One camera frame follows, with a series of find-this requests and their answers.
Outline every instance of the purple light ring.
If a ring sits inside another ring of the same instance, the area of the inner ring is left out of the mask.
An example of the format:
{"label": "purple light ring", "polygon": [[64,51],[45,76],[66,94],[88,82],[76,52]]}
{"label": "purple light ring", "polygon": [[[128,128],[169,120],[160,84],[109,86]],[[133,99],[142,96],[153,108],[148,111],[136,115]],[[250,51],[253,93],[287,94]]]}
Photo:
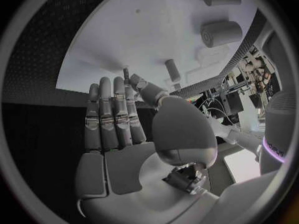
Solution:
{"label": "purple light ring", "polygon": [[274,152],[270,149],[270,147],[269,147],[269,145],[268,145],[268,143],[267,143],[265,137],[263,138],[263,146],[264,146],[264,148],[266,149],[266,151],[267,151],[272,157],[274,157],[276,160],[280,161],[281,163],[284,163],[284,162],[285,162],[285,159],[284,159],[283,157],[280,157],[278,154],[274,153]]}

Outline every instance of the wire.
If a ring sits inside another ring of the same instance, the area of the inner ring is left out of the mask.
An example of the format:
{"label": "wire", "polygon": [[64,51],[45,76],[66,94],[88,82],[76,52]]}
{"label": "wire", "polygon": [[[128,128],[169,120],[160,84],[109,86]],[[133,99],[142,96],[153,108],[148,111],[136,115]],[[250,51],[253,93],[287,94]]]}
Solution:
{"label": "wire", "polygon": [[208,111],[208,110],[217,110],[217,111],[223,113],[223,114],[227,117],[228,121],[230,121],[232,125],[235,125],[235,124],[230,120],[230,118],[227,116],[227,114],[226,114],[225,112],[223,112],[222,110],[217,109],[217,108],[207,108],[207,111]]}
{"label": "wire", "polygon": [[198,107],[198,109],[200,109],[200,107],[202,107],[203,104],[204,104],[206,101],[208,101],[208,100],[214,100],[214,101],[217,101],[217,102],[220,104],[220,106],[221,106],[223,112],[225,112],[225,109],[224,109],[223,105],[221,104],[221,102],[220,102],[219,100],[215,99],[215,98],[207,98],[204,102],[201,103],[201,105]]}

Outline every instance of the glowing purple light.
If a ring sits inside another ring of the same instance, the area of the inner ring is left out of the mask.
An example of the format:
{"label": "glowing purple light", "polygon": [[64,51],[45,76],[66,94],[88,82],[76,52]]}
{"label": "glowing purple light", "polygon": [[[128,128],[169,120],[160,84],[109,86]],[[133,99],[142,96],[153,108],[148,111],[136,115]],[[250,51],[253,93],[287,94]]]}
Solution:
{"label": "glowing purple light", "polygon": [[267,150],[267,152],[268,152],[272,157],[274,157],[276,160],[278,160],[278,161],[280,161],[280,162],[282,162],[282,163],[285,162],[285,159],[284,159],[283,157],[280,157],[278,154],[274,153],[274,152],[272,151],[272,149],[270,149],[270,147],[269,147],[269,145],[268,145],[268,143],[267,143],[265,137],[263,138],[263,146],[264,146],[264,148]]}

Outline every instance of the white panel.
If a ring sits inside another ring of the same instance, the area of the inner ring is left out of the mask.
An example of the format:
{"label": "white panel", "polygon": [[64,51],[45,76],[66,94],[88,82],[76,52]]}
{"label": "white panel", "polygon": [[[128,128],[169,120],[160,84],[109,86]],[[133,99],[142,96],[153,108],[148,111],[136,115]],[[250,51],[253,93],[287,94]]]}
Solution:
{"label": "white panel", "polygon": [[[203,24],[233,20],[246,35],[256,6],[209,7],[203,0],[105,0],[78,31],[63,61],[56,87],[88,92],[103,76],[122,75],[129,67],[167,90],[169,74],[164,65],[174,59],[181,87],[216,76],[236,52],[240,42],[207,49],[201,41]],[[200,70],[186,80],[186,74]]]}
{"label": "white panel", "polygon": [[242,150],[224,157],[224,162],[235,183],[245,182],[260,176],[260,165],[255,161],[255,155],[248,150]]}

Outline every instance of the cable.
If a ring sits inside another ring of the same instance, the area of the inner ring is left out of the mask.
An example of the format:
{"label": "cable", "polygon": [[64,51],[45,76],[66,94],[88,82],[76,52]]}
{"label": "cable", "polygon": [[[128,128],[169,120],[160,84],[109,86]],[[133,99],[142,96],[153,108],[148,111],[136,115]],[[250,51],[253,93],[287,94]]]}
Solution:
{"label": "cable", "polygon": [[198,109],[200,109],[200,107],[202,107],[203,104],[204,104],[206,101],[208,101],[208,100],[214,100],[214,101],[217,101],[217,102],[220,104],[220,106],[221,106],[223,112],[225,112],[225,109],[224,109],[223,105],[221,104],[221,102],[220,102],[219,100],[215,99],[215,98],[207,98],[204,102],[201,103],[201,105],[198,107]]}
{"label": "cable", "polygon": [[207,111],[208,111],[208,110],[217,110],[217,111],[223,113],[223,114],[227,117],[228,121],[230,121],[232,125],[235,125],[235,124],[230,120],[230,118],[227,116],[227,114],[226,114],[225,112],[223,112],[222,110],[217,109],[217,108],[207,108]]}

